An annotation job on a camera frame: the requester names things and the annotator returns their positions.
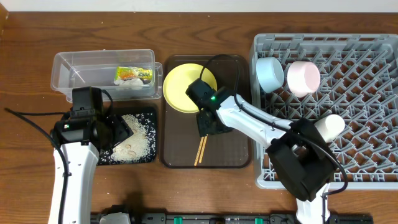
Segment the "wooden chopstick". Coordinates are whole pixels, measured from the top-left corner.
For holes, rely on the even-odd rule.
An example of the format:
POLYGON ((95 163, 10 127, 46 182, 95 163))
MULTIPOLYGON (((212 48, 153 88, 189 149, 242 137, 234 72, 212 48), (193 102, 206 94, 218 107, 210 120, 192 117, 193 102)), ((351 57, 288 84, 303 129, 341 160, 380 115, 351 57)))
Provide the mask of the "wooden chopstick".
POLYGON ((204 137, 201 137, 200 144, 199 144, 198 151, 197 151, 196 158, 195 158, 195 162, 194 162, 194 166, 197 166, 197 164, 198 164, 198 160, 199 160, 199 157, 200 157, 203 141, 204 141, 204 137))
POLYGON ((200 143, 200 156, 199 156, 199 163, 202 162, 203 160, 203 155, 206 147, 206 142, 207 142, 208 136, 204 136, 201 138, 201 143, 200 143))

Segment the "small white cup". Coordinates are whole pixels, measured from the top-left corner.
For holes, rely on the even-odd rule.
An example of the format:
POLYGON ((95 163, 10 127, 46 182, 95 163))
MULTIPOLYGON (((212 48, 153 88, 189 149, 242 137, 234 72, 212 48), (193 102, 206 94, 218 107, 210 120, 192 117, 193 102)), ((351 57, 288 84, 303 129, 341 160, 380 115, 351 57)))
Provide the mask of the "small white cup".
POLYGON ((332 142, 345 129, 343 118, 337 114, 330 114, 317 122, 315 127, 326 143, 332 142))

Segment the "white bowl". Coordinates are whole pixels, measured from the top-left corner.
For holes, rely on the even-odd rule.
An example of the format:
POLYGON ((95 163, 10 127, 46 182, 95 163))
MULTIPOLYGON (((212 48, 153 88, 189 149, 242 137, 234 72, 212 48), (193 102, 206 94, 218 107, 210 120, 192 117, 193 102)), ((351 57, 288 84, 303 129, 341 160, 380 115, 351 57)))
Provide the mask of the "white bowl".
POLYGON ((315 93, 320 86, 318 67, 312 62, 293 62, 287 71, 287 84, 297 98, 315 93))

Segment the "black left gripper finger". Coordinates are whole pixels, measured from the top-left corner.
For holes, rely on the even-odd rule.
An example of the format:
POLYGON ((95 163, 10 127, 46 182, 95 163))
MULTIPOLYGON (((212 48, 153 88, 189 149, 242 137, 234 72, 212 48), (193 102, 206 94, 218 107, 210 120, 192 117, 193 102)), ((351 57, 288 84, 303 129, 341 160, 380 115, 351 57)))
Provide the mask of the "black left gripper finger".
POLYGON ((131 137, 134 133, 132 129, 128 126, 127 122, 120 115, 111 115, 108 118, 108 124, 112 132, 112 146, 118 146, 123 141, 131 137))
POLYGON ((100 156, 103 156, 103 155, 108 156, 113 153, 113 148, 114 148, 113 144, 101 145, 100 149, 99 149, 99 155, 100 156))

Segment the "green orange snack wrapper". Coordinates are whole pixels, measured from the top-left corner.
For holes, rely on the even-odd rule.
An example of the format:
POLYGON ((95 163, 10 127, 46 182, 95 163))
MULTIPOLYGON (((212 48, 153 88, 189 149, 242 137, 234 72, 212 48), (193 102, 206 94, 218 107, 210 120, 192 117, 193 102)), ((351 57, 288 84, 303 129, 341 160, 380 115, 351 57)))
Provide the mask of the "green orange snack wrapper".
POLYGON ((115 80, 129 80, 140 78, 143 80, 152 79, 152 70, 140 67, 117 67, 115 80))

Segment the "light blue bowl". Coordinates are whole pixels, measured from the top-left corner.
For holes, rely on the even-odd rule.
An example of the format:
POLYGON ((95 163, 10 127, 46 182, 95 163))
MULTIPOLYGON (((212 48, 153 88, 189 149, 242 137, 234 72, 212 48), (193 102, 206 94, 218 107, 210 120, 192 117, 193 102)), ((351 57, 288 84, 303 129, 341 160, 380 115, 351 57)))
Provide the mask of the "light blue bowl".
POLYGON ((259 58, 256 62, 256 76, 261 88, 271 93, 284 84, 284 71, 274 57, 259 58))

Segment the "white tissue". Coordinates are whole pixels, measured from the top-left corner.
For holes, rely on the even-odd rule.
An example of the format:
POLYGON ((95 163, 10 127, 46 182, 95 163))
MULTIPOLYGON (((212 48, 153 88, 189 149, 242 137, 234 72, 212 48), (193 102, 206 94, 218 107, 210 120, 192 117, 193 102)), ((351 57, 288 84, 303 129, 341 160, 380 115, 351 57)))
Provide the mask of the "white tissue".
POLYGON ((119 86, 142 86, 144 82, 140 78, 132 78, 132 79, 117 79, 114 81, 115 85, 119 86))

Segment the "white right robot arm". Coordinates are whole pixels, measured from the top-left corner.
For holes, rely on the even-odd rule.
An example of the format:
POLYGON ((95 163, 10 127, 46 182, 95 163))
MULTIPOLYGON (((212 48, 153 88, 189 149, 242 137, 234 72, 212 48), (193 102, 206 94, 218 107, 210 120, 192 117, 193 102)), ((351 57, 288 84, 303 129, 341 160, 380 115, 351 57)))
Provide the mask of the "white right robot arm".
POLYGON ((297 199, 299 222, 328 220, 329 179, 338 161, 327 144, 344 130, 341 116, 331 114, 316 123, 305 118, 296 122, 280 119, 225 88, 164 96, 175 110, 196 113, 201 137, 236 129, 266 147, 280 182, 297 199))

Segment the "yellow plate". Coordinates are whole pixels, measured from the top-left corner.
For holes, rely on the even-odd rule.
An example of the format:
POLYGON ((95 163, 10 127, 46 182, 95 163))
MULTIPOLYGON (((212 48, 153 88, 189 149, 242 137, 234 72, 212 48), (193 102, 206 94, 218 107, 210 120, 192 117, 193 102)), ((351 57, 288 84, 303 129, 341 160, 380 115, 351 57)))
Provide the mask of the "yellow plate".
POLYGON ((200 77, 203 66, 185 63, 173 68, 166 76, 163 94, 166 102, 182 113, 196 113, 198 106, 185 93, 188 86, 200 77))

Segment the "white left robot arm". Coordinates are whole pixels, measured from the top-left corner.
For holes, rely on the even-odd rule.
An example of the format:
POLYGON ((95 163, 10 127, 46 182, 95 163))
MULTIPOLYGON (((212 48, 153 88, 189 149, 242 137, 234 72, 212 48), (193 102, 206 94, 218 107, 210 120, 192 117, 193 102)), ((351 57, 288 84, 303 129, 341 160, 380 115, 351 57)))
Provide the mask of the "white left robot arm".
POLYGON ((70 111, 55 123, 55 181, 49 223, 89 223, 93 178, 100 149, 113 141, 107 114, 70 111))

